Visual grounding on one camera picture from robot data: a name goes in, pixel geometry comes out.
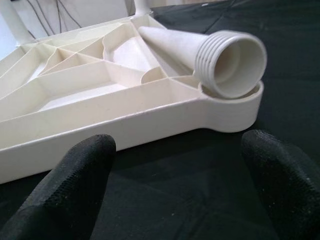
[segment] black fabric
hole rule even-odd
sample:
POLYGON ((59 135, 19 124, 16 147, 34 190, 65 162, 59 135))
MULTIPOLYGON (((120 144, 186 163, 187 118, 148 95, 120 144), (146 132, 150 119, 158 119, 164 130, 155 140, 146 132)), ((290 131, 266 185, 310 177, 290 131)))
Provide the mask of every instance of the black fabric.
POLYGON ((71 148, 0 231, 1 240, 87 240, 116 153, 107 135, 71 148))
POLYGON ((320 237, 320 167, 300 148, 260 130, 243 135, 242 155, 281 239, 320 237))
MULTIPOLYGON (((236 0, 156 8, 170 29, 263 40, 268 66, 253 129, 320 163, 320 3, 236 0)), ((277 240, 241 156, 243 133, 198 129, 117 153, 92 240, 277 240)), ((0 185, 0 226, 43 174, 0 185)))

